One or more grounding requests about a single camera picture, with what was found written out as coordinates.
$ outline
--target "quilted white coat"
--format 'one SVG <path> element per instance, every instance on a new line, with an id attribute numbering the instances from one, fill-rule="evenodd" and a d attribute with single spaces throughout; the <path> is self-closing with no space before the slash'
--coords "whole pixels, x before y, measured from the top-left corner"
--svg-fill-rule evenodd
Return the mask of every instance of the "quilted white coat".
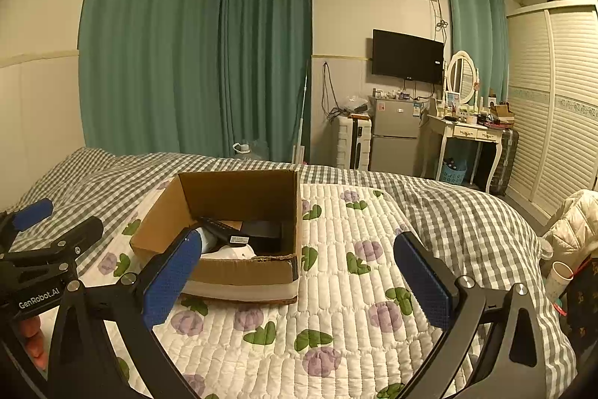
<path id="1" fill-rule="evenodd" d="M 598 193 L 590 190 L 573 193 L 564 200 L 551 222 L 544 235 L 554 250 L 549 264 L 561 261 L 575 271 L 598 249 Z"/>

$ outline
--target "white louvered wardrobe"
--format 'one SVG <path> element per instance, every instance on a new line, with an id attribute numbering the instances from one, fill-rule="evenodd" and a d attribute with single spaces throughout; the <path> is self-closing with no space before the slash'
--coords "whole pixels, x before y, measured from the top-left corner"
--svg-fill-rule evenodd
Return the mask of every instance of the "white louvered wardrobe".
<path id="1" fill-rule="evenodd" d="M 540 222 L 598 170 L 598 0 L 508 16 L 509 91 L 519 144 L 507 194 Z"/>

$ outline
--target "blue gripper pad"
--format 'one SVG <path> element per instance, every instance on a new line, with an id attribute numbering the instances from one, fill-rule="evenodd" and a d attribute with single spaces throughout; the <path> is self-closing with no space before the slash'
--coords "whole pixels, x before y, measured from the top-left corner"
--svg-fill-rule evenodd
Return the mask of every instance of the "blue gripper pad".
<path id="1" fill-rule="evenodd" d="M 147 327 L 164 323 L 200 257 L 201 237 L 191 230 L 144 293 Z"/>
<path id="2" fill-rule="evenodd" d="M 452 299 L 423 256 L 404 233 L 394 244 L 395 262 L 432 326 L 448 330 L 452 321 Z"/>
<path id="3" fill-rule="evenodd" d="M 19 232 L 27 230 L 52 215 L 52 210 L 52 201 L 47 198 L 38 200 L 14 214 L 13 227 Z"/>

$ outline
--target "small cardboard box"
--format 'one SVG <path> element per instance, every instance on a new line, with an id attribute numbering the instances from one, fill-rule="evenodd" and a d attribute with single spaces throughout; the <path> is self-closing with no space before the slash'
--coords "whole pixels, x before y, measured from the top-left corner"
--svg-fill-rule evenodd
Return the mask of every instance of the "small cardboard box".
<path id="1" fill-rule="evenodd" d="M 247 303 L 293 303 L 299 287 L 301 198 L 290 170 L 180 173 L 131 238 L 143 263 L 160 254 L 197 217 L 281 222 L 279 255 L 250 260 L 200 259 L 183 292 Z"/>
<path id="2" fill-rule="evenodd" d="M 515 114 L 509 110 L 509 104 L 493 105 L 490 107 L 490 113 L 501 124 L 515 124 Z"/>

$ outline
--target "drawer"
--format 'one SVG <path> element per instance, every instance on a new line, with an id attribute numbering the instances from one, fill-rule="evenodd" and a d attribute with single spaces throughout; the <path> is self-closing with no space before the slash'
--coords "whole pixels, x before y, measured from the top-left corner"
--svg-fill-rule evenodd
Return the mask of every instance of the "drawer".
<path id="1" fill-rule="evenodd" d="M 475 139 L 478 135 L 478 130 L 474 127 L 467 127 L 465 125 L 456 125 L 453 129 L 454 137 L 466 137 L 467 139 Z"/>
<path id="2" fill-rule="evenodd" d="M 502 133 L 495 131 L 478 130 L 478 141 L 497 142 L 502 137 Z"/>

